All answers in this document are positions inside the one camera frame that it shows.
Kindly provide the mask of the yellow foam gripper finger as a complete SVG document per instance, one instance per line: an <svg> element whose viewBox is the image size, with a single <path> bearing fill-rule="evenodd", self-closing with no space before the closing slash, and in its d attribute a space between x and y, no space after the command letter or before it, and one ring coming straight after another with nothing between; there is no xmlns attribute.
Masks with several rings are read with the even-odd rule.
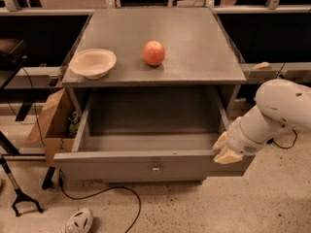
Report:
<svg viewBox="0 0 311 233"><path fill-rule="evenodd" d="M231 150L229 147L223 147L220 153L214 157L214 161L219 164L232 164L240 162L242 158L241 153Z"/></svg>
<svg viewBox="0 0 311 233"><path fill-rule="evenodd" d="M221 134L221 136L218 138L213 146L214 150L222 150L226 147L226 135L227 133L225 131Z"/></svg>

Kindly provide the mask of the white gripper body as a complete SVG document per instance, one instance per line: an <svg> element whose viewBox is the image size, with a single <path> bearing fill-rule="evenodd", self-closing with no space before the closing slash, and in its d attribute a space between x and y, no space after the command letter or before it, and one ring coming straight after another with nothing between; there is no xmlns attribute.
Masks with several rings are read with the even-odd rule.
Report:
<svg viewBox="0 0 311 233"><path fill-rule="evenodd" d="M255 155L264 149L272 138L293 128L285 122L265 116L258 106L238 117L226 131L227 146L243 155Z"/></svg>

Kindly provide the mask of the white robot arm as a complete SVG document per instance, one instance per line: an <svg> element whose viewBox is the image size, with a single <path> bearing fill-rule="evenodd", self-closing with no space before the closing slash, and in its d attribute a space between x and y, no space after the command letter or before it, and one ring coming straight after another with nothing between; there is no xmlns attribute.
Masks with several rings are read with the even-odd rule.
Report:
<svg viewBox="0 0 311 233"><path fill-rule="evenodd" d="M256 93L256 105L239 116L214 144L219 164L240 162L256 155L272 138L294 127L311 130L311 90L308 86L275 79L263 83Z"/></svg>

